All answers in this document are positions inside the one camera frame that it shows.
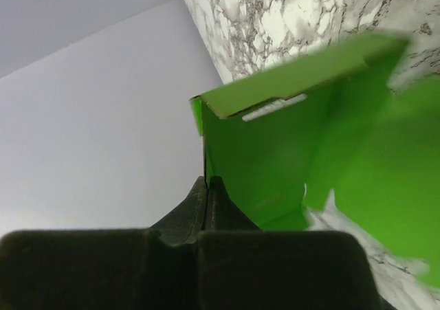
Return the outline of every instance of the wall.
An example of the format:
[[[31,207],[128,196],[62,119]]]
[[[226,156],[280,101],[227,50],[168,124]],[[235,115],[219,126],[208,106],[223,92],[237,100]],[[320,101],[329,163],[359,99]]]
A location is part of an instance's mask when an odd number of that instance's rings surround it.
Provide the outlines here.
[[[0,79],[0,235],[154,223],[202,174],[188,99],[220,84],[182,0]]]
[[[170,0],[0,0],[0,77]]]

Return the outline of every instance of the open box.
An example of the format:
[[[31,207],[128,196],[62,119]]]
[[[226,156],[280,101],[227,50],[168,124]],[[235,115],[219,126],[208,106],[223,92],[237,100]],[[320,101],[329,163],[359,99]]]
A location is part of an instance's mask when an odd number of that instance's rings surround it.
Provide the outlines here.
[[[338,209],[440,287],[440,79],[394,96],[408,41],[366,33],[191,100],[205,177],[264,230],[304,230]]]

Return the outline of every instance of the green cardboard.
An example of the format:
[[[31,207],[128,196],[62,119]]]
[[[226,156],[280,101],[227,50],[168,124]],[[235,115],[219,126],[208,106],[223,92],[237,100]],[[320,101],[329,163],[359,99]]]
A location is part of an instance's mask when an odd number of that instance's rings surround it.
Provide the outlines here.
[[[440,287],[440,80],[400,96],[386,82],[408,41],[363,34],[193,98],[206,179],[264,230],[307,228],[336,205]]]

